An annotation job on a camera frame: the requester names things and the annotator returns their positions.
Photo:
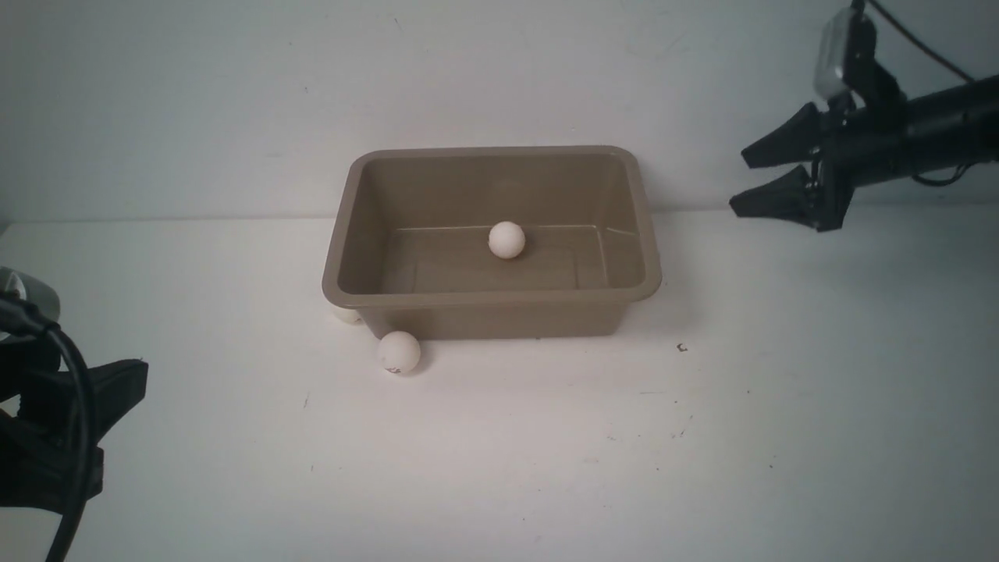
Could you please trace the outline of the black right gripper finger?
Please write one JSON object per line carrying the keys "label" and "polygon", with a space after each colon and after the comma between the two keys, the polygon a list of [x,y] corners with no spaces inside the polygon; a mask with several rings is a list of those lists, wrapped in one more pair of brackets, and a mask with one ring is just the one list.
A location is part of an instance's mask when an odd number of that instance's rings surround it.
{"label": "black right gripper finger", "polygon": [[802,165],[774,181],[732,196],[729,207],[739,218],[775,219],[815,226],[811,177]]}
{"label": "black right gripper finger", "polygon": [[750,169],[771,168],[808,161],[821,142],[822,113],[810,102],[740,154]]}

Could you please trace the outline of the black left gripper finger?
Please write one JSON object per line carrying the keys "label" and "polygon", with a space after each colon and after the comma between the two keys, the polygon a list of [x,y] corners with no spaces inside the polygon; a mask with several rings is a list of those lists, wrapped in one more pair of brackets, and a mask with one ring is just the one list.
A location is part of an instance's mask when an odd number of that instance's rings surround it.
{"label": "black left gripper finger", "polygon": [[[95,391],[96,440],[101,441],[115,423],[143,401],[148,381],[148,364],[139,359],[114,361],[88,370]],[[47,429],[47,441],[64,446],[77,438],[78,399],[68,371],[49,372],[51,412],[54,419]]]}

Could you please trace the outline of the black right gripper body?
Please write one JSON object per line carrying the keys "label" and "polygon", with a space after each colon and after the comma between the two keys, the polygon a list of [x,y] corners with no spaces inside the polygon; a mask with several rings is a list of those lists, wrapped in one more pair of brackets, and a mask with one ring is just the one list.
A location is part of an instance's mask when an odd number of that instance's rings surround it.
{"label": "black right gripper body", "polygon": [[829,100],[812,161],[809,221],[820,233],[840,229],[857,188],[910,171],[902,105],[859,108],[852,94]]}

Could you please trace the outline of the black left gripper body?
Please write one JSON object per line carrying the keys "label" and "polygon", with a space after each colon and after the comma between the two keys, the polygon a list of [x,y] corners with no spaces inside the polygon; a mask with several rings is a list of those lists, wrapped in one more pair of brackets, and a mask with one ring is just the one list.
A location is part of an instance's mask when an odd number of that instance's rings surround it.
{"label": "black left gripper body", "polygon": [[66,511],[78,462],[77,438],[64,446],[47,441],[51,412],[49,372],[63,371],[59,351],[50,343],[8,343],[1,349],[2,401],[16,400],[2,412],[2,506]]}

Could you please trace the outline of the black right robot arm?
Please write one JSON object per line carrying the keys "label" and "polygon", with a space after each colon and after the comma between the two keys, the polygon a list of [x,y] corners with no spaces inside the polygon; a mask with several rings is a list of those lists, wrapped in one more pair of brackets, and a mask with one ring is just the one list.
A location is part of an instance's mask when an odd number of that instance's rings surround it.
{"label": "black right robot arm", "polygon": [[729,199],[742,218],[777,219],[827,232],[842,227],[860,187],[997,161],[997,78],[888,106],[859,108],[840,94],[821,111],[802,106],[785,124],[742,150],[752,169],[791,165],[788,173]]}

